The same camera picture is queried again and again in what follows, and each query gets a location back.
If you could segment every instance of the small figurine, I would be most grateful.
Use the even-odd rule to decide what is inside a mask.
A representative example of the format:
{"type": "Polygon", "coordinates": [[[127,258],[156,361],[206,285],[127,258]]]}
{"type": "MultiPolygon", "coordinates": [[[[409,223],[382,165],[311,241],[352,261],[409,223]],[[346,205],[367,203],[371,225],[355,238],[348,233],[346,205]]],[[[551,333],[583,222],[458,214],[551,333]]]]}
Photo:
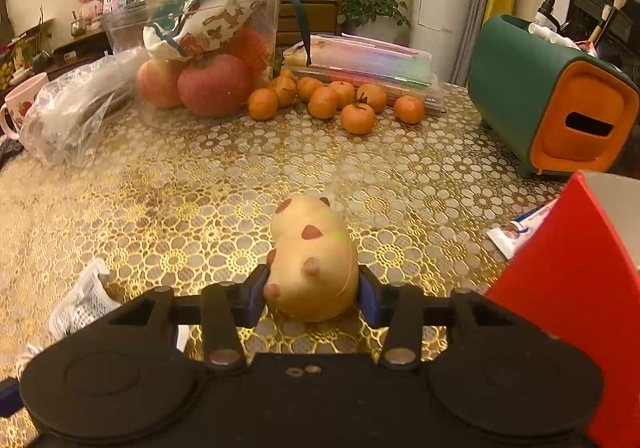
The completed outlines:
{"type": "Polygon", "coordinates": [[[80,17],[84,19],[89,29],[98,29],[101,26],[102,2],[100,0],[78,0],[82,4],[80,17]]]}
{"type": "Polygon", "coordinates": [[[326,198],[297,195],[280,203],[271,235],[275,247],[267,255],[266,301],[307,322],[338,316],[353,303],[358,252],[326,198]]]}

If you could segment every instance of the pink mug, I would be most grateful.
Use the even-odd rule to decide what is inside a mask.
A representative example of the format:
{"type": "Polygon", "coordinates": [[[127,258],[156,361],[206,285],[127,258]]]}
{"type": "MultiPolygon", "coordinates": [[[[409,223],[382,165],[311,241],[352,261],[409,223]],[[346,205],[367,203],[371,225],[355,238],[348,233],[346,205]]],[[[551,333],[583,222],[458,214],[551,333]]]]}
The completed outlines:
{"type": "Polygon", "coordinates": [[[49,81],[47,73],[36,74],[33,78],[23,81],[14,90],[9,92],[4,99],[4,105],[0,108],[0,126],[10,139],[18,139],[18,132],[22,128],[22,122],[27,114],[27,110],[31,108],[33,102],[40,92],[40,89],[49,81]],[[17,132],[9,128],[6,121],[6,114],[9,113],[14,121],[17,132]]]}

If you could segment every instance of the gold lace tablecloth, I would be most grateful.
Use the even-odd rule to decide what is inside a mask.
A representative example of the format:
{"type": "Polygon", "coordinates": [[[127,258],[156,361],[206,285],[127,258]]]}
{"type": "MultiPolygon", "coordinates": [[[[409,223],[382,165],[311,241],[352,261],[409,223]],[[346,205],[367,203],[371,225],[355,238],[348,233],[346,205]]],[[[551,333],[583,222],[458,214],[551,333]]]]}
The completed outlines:
{"type": "MultiPolygon", "coordinates": [[[[129,300],[155,285],[196,294],[244,280],[271,248],[270,215],[288,194],[326,196],[367,264],[444,296],[484,291],[504,267],[484,230],[552,199],[559,182],[524,180],[516,160],[480,127],[466,90],[446,86],[447,113],[410,126],[387,109],[358,138],[303,105],[273,121],[242,118],[189,132],[145,126],[135,108],[107,128],[94,164],[47,168],[26,152],[0,171],[0,372],[14,375],[27,343],[47,346],[46,320],[94,256],[107,292],[129,300]]],[[[251,355],[380,352],[383,330],[356,310],[303,324],[268,308],[239,330],[251,355]]],[[[198,356],[191,329],[188,353],[198,356]]],[[[423,354],[446,346],[425,328],[423,354]]],[[[24,411],[1,420],[0,446],[34,435],[24,411]]]]}

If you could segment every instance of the pink spot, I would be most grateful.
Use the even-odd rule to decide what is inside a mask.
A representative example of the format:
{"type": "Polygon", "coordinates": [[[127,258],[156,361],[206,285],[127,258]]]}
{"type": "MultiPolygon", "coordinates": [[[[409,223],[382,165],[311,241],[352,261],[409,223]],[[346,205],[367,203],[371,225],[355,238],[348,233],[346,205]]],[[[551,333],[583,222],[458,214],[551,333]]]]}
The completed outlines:
{"type": "Polygon", "coordinates": [[[302,238],[304,240],[312,240],[313,238],[322,237],[322,232],[311,224],[307,224],[305,229],[302,230],[302,238]]]}
{"type": "Polygon", "coordinates": [[[316,258],[310,256],[305,260],[305,263],[302,264],[302,272],[310,276],[317,276],[320,274],[320,263],[316,258]]]}
{"type": "Polygon", "coordinates": [[[271,250],[267,253],[267,266],[273,264],[273,261],[276,259],[276,250],[271,250]]]}
{"type": "Polygon", "coordinates": [[[276,300],[280,296],[280,286],[278,284],[267,284],[264,286],[264,297],[267,300],[276,300]]]}
{"type": "Polygon", "coordinates": [[[287,209],[287,206],[289,206],[291,204],[291,199],[284,199],[280,205],[276,208],[276,213],[280,213],[283,212],[284,210],[287,209]]]}

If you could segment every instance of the apple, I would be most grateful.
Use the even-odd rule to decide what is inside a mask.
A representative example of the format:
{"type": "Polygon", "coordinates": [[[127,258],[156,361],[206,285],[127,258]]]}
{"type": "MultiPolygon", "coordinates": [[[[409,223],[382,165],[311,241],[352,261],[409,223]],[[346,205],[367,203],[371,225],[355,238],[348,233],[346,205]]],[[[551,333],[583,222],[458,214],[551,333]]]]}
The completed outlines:
{"type": "Polygon", "coordinates": [[[178,78],[184,106],[203,118],[226,118],[239,112],[253,87],[249,69],[231,54],[194,61],[178,78]]]}
{"type": "Polygon", "coordinates": [[[146,102],[162,108],[181,105],[178,77],[185,67],[185,63],[175,60],[147,60],[136,75],[136,87],[140,96],[146,102]]]}

